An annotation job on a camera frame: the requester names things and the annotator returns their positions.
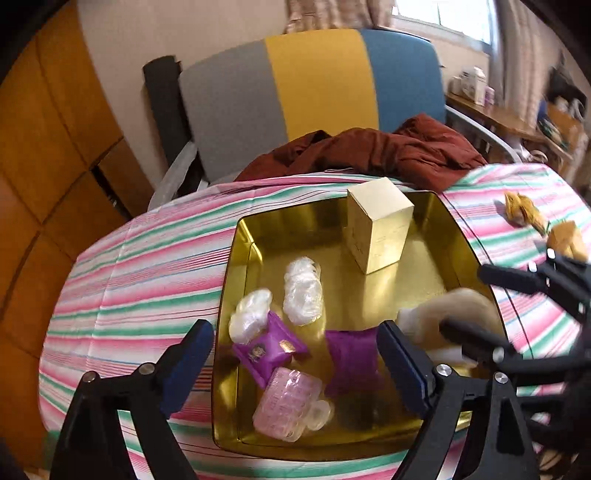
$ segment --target blue gripper pad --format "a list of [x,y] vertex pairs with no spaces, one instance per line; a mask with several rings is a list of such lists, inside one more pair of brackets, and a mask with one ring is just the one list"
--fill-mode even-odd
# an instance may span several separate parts
[[429,412],[429,383],[433,364],[426,353],[410,343],[392,320],[382,322],[378,328],[378,351],[400,393],[407,410],[424,419]]
[[199,372],[213,346],[213,327],[207,320],[198,320],[181,343],[166,349],[157,369],[163,386],[160,411],[170,418],[183,408]]

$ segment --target curtain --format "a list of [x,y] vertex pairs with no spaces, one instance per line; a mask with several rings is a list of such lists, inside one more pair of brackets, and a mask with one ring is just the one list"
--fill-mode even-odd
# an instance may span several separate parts
[[395,0],[288,0],[285,32],[390,27],[394,5]]
[[491,50],[489,53],[488,85],[495,90],[495,104],[505,105],[505,63],[503,40],[496,8],[498,0],[488,0],[488,22],[491,27]]
[[497,0],[496,7],[504,42],[505,107],[535,127],[548,76],[540,20],[519,0]]

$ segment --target gold tin tray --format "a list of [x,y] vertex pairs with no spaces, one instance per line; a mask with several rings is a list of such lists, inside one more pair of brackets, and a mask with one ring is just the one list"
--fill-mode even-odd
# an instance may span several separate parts
[[[266,437],[252,425],[261,398],[250,373],[239,366],[230,347],[230,315],[250,291],[266,287],[271,308],[309,347],[311,357],[290,367],[328,384],[333,363],[324,330],[364,330],[395,319],[401,307],[414,307],[458,287],[473,288],[495,301],[476,277],[478,261],[451,214],[433,192],[406,194],[414,204],[413,222],[396,264],[364,275],[343,239],[346,199],[329,199],[247,216],[238,222],[223,286],[213,364],[213,438],[224,450],[282,460],[347,460],[407,449],[421,420],[407,412],[379,358],[385,387],[373,393],[346,395],[333,402],[334,416],[318,432],[294,443]],[[297,327],[282,312],[283,275],[287,265],[307,255],[319,263],[324,315]],[[499,317],[498,332],[505,335]],[[422,345],[438,348],[443,345]],[[476,375],[458,368],[463,375]],[[468,425],[462,414],[458,429]]]

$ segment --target white packet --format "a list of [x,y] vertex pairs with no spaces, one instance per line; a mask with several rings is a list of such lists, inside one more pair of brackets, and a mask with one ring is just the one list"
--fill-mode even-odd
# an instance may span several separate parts
[[259,288],[246,295],[230,317],[230,338],[246,345],[267,326],[267,314],[273,295],[267,288]]
[[320,318],[324,308],[320,267],[300,257],[287,267],[283,311],[294,325],[307,325]]

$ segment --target gold box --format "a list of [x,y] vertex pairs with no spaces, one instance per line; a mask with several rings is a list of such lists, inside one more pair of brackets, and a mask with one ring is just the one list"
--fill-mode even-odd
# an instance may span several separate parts
[[365,274],[400,260],[413,207],[386,177],[348,188],[346,242]]

